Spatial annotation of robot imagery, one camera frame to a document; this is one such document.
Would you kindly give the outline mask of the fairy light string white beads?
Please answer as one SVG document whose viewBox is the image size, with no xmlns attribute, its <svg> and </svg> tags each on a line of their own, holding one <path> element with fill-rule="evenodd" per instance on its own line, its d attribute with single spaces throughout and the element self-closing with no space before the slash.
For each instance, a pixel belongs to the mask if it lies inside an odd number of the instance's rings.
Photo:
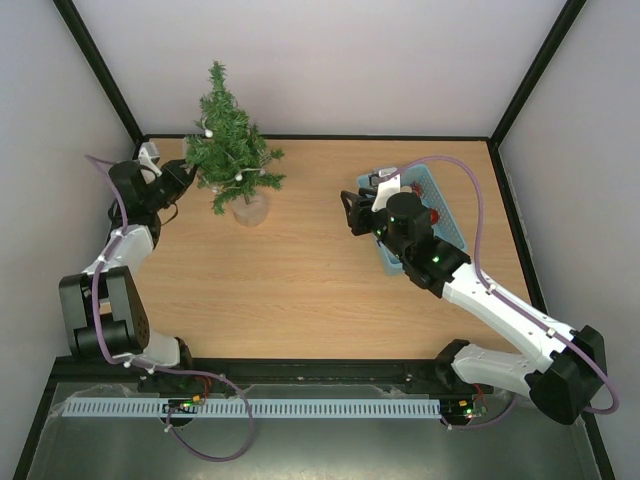
<svg viewBox="0 0 640 480">
<path fill-rule="evenodd" d="M 246 120 L 219 121 L 207 131 L 210 136 L 186 137 L 187 164 L 196 169 L 198 186 L 209 188 L 215 198 L 212 210 L 225 213 L 225 206 L 257 194 L 259 187 L 281 188 L 282 174 L 267 171 L 267 165 L 284 156 L 271 148 L 258 127 Z"/>
</svg>

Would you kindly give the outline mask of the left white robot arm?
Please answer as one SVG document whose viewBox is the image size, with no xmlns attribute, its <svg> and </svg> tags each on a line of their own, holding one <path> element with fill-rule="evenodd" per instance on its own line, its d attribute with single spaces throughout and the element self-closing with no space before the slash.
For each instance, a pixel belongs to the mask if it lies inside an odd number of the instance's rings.
<svg viewBox="0 0 640 480">
<path fill-rule="evenodd" d="M 148 373 L 192 367 L 184 340 L 153 330 L 134 276 L 158 244 L 160 211 L 176 206 L 195 173 L 182 159 L 161 167 L 128 160 L 104 171 L 114 194 L 104 248 L 82 272 L 63 277 L 58 286 L 73 357 L 137 366 Z"/>
</svg>

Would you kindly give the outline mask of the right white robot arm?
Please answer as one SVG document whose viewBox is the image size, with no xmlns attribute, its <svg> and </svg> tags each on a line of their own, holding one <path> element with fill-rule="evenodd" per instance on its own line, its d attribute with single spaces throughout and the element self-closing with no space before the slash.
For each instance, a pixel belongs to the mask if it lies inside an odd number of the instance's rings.
<svg viewBox="0 0 640 480">
<path fill-rule="evenodd" d="M 492 281 L 464 251 L 434 234 L 431 212 L 416 195 L 398 192 L 381 209 L 369 189 L 344 191 L 340 198 L 353 235 L 374 235 L 412 283 L 471 313 L 516 347 L 508 354 L 463 344 L 436 367 L 443 389 L 495 386 L 530 399 L 563 425 L 589 407 L 606 375 L 597 330 L 554 320 Z"/>
</svg>

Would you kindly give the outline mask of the small green christmas tree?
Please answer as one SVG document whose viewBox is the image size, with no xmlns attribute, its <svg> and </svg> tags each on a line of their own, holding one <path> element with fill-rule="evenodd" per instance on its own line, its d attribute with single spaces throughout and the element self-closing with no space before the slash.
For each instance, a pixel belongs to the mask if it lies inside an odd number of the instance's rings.
<svg viewBox="0 0 640 480">
<path fill-rule="evenodd" d="M 199 135 L 186 137 L 187 164 L 196 169 L 198 187 L 210 190 L 216 215 L 233 214 L 244 227 L 257 227 L 269 213 L 265 189 L 278 191 L 286 175 L 269 166 L 284 157 L 271 147 L 258 125 L 227 86 L 226 67 L 214 61 L 209 68 L 210 89 L 199 100 Z"/>
</svg>

